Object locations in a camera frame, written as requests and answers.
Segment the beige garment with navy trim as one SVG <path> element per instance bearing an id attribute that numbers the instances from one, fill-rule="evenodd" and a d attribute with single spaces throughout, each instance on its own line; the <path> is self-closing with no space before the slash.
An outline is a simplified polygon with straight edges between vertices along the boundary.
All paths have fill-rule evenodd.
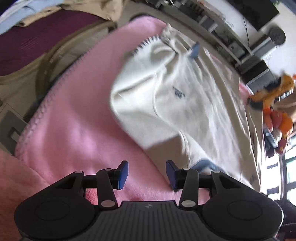
<path id="1" fill-rule="evenodd" d="M 251 142 L 239 77 L 167 25 L 127 58 L 110 92 L 120 127 L 160 173 L 166 161 L 219 170 L 260 190 L 260 158 Z"/>

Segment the metal tv stand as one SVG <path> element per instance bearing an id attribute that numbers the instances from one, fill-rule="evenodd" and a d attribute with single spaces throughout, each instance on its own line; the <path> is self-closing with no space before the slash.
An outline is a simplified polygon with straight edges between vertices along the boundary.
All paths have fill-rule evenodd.
<path id="1" fill-rule="evenodd" d="M 231 65 L 238 67 L 253 56 L 247 44 L 238 37 L 224 18 L 203 1 L 146 1 L 199 34 Z"/>

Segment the pink dog-print towel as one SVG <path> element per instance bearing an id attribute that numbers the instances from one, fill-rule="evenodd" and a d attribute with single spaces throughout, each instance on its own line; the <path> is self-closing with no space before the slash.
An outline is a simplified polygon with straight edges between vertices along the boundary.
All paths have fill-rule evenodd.
<path id="1" fill-rule="evenodd" d="M 18 240 L 16 207 L 43 188 L 81 169 L 95 174 L 128 160 L 119 202 L 141 209 L 180 198 L 157 167 L 121 129 L 109 108 L 115 76 L 140 41 L 165 23 L 144 16 L 100 40 L 53 86 L 21 135 L 15 156 L 1 151 L 1 240 Z"/>

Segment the dark drawer cabinet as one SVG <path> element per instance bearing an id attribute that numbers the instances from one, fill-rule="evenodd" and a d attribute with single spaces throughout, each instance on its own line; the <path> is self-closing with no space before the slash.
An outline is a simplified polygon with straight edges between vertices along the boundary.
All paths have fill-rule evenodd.
<path id="1" fill-rule="evenodd" d="M 270 83 L 276 81 L 273 73 L 270 71 L 265 61 L 262 60 L 249 69 L 242 75 L 242 79 L 245 84 L 252 90 L 252 92 L 258 92 L 262 90 Z"/>

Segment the orange juice bottle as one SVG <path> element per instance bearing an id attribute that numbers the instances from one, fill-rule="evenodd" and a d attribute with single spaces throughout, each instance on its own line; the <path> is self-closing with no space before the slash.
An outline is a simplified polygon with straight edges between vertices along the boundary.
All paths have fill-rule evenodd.
<path id="1" fill-rule="evenodd" d="M 250 104 L 255 109 L 264 110 L 271 107 L 274 103 L 290 96 L 295 88 L 295 75 L 283 75 L 278 80 L 270 83 L 264 89 L 256 92 L 248 99 Z"/>

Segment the black fruit tray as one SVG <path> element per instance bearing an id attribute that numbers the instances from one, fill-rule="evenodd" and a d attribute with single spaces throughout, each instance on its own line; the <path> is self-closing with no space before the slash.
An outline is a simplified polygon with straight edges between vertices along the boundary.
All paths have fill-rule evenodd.
<path id="1" fill-rule="evenodd" d="M 267 158 L 274 156 L 275 149 L 278 148 L 278 143 L 268 128 L 263 128 L 263 137 L 265 144 L 265 154 Z"/>

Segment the tan cloth on chair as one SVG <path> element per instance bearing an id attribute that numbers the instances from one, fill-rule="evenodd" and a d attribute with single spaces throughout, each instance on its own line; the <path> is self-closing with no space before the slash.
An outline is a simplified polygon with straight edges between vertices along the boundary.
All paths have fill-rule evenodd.
<path id="1" fill-rule="evenodd" d="M 63 1 L 60 4 L 50 4 L 41 10 L 25 17 L 17 23 L 19 27 L 27 27 L 35 21 L 45 18 L 57 11 L 64 9 L 68 11 L 81 11 L 98 16 L 104 20 L 117 21 L 121 17 L 126 1 Z"/>

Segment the pink dragon fruit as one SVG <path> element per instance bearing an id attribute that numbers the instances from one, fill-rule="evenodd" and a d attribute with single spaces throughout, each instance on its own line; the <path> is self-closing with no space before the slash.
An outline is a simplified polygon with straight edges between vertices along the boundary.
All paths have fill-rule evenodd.
<path id="1" fill-rule="evenodd" d="M 285 149 L 287 147 L 287 144 L 288 144 L 288 141 L 287 139 L 281 139 L 279 142 L 278 142 L 278 147 L 276 148 L 276 152 L 278 154 L 283 154 L 285 152 Z"/>

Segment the upper red apple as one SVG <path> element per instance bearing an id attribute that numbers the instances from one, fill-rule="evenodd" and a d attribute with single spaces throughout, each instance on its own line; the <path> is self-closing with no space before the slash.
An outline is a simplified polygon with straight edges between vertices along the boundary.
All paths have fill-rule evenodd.
<path id="1" fill-rule="evenodd" d="M 282 114 L 281 112 L 277 111 L 277 110 L 273 110 L 270 113 L 270 117 L 273 123 L 273 127 L 274 128 L 278 128 L 282 122 Z"/>

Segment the large orange citrus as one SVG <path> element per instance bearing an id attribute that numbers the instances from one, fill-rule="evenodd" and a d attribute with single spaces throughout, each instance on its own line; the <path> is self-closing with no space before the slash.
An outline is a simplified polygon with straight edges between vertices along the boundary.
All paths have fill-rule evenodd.
<path id="1" fill-rule="evenodd" d="M 292 133 L 293 121 L 288 117 L 287 113 L 282 113 L 282 120 L 278 129 L 282 133 L 282 139 L 287 139 L 287 137 Z"/>

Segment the maroon banquet chair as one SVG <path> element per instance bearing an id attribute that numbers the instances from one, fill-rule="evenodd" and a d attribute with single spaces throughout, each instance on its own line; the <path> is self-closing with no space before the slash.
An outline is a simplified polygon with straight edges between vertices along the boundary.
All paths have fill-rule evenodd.
<path id="1" fill-rule="evenodd" d="M 114 21 L 61 9 L 1 35 L 1 117 L 11 111 L 27 123 L 56 79 L 116 28 Z"/>

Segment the light blue cloth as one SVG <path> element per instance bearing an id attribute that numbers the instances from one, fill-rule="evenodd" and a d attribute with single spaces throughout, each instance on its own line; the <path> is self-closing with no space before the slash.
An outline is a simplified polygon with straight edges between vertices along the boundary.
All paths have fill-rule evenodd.
<path id="1" fill-rule="evenodd" d="M 59 6 L 60 0 L 16 1 L 1 14 L 1 35 L 28 16 L 32 16 L 45 8 Z"/>

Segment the wall-mounted black television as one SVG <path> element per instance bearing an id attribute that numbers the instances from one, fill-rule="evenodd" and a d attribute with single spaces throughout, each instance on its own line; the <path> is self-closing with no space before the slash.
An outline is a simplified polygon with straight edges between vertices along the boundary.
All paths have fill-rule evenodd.
<path id="1" fill-rule="evenodd" d="M 259 31 L 280 12 L 269 0 L 227 0 Z"/>

